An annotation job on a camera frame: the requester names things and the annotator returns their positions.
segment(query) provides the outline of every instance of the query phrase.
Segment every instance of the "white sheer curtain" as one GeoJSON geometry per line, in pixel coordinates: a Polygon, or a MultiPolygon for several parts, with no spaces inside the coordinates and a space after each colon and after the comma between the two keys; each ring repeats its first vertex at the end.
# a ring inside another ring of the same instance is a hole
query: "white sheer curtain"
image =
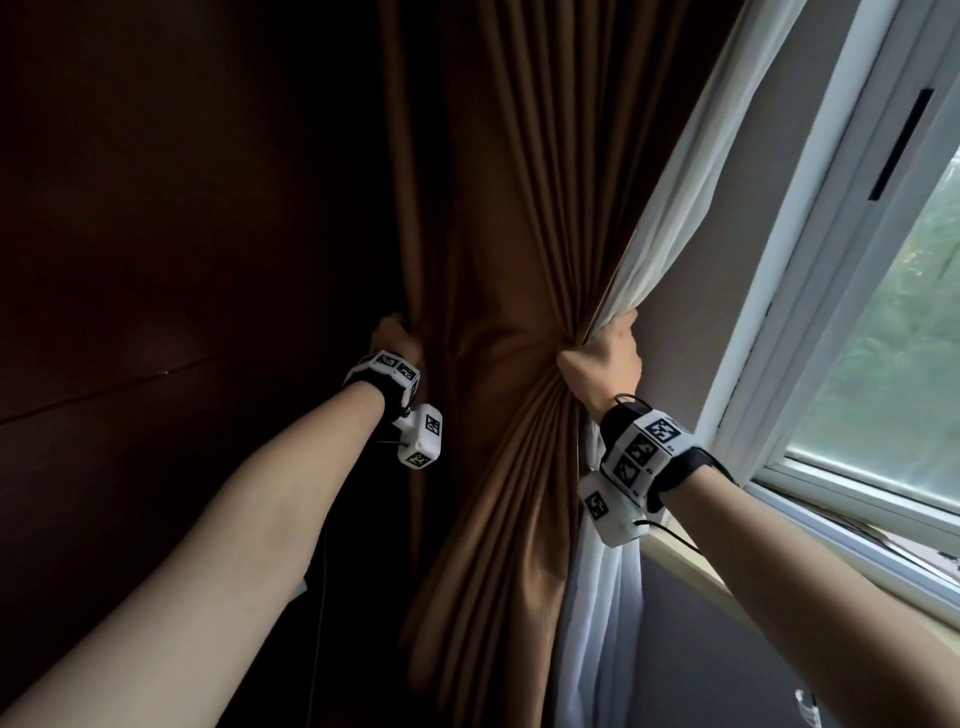
{"type": "MultiPolygon", "coordinates": [[[[745,4],[637,223],[591,335],[646,298],[703,221],[747,107],[804,2],[745,4]]],[[[588,467],[596,469],[602,455],[599,432],[591,424],[584,441],[588,467]]],[[[607,548],[584,518],[555,661],[558,726],[625,725],[642,611],[637,542],[607,548]]]]}

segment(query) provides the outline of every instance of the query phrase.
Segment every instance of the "left hand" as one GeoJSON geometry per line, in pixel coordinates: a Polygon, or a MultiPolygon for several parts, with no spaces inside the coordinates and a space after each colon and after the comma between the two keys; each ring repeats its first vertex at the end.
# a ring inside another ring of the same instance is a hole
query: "left hand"
{"type": "Polygon", "coordinates": [[[402,315],[395,313],[380,320],[380,325],[370,337],[370,351],[386,349],[398,353],[415,367],[423,359],[423,346],[400,323],[402,315]]]}

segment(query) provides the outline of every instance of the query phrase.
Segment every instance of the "window sill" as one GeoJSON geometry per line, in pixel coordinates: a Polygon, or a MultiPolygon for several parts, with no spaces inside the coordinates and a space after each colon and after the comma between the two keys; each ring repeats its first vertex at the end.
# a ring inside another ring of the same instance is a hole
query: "window sill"
{"type": "MultiPolygon", "coordinates": [[[[667,524],[670,530],[693,543],[693,540],[676,520],[670,518],[667,524]]],[[[727,589],[727,585],[723,583],[720,575],[700,554],[691,551],[668,533],[660,530],[652,530],[640,539],[640,552],[653,559],[686,585],[692,587],[704,599],[720,607],[729,617],[755,629],[757,632],[760,631],[743,607],[740,606],[740,603],[730,593],[730,590],[727,589]]],[[[926,612],[922,612],[912,604],[894,595],[890,596],[910,610],[938,640],[960,655],[960,631],[931,617],[926,612]]]]}

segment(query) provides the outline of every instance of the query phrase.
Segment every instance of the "wrist tracker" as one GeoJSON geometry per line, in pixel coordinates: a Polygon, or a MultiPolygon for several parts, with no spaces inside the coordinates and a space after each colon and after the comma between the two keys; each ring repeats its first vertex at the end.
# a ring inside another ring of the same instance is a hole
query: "wrist tracker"
{"type": "Polygon", "coordinates": [[[621,546],[645,533],[640,522],[662,510],[660,495],[701,466],[732,480],[693,434],[643,400],[617,398],[600,423],[600,436],[607,448],[600,469],[581,478],[577,491],[607,546],[621,546]]]}
{"type": "Polygon", "coordinates": [[[399,354],[381,350],[364,356],[344,379],[344,386],[366,381],[383,394],[381,423],[400,430],[396,457],[412,470],[421,470],[440,457],[444,416],[430,404],[412,408],[420,387],[420,370],[399,354]]]}

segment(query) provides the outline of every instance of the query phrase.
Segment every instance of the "hand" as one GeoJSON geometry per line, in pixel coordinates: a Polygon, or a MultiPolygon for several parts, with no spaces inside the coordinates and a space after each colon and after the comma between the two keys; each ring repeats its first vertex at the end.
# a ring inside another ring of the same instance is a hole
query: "hand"
{"type": "Polygon", "coordinates": [[[636,311],[628,311],[600,329],[589,344],[557,354],[566,386],[598,424],[616,404],[614,397],[635,393],[640,383],[643,362],[630,331],[635,320],[636,311]]]}
{"type": "Polygon", "coordinates": [[[403,327],[400,323],[402,318],[399,313],[395,313],[380,320],[380,325],[370,337],[370,351],[386,349],[388,352],[398,353],[418,367],[423,358],[423,346],[403,327]]]}

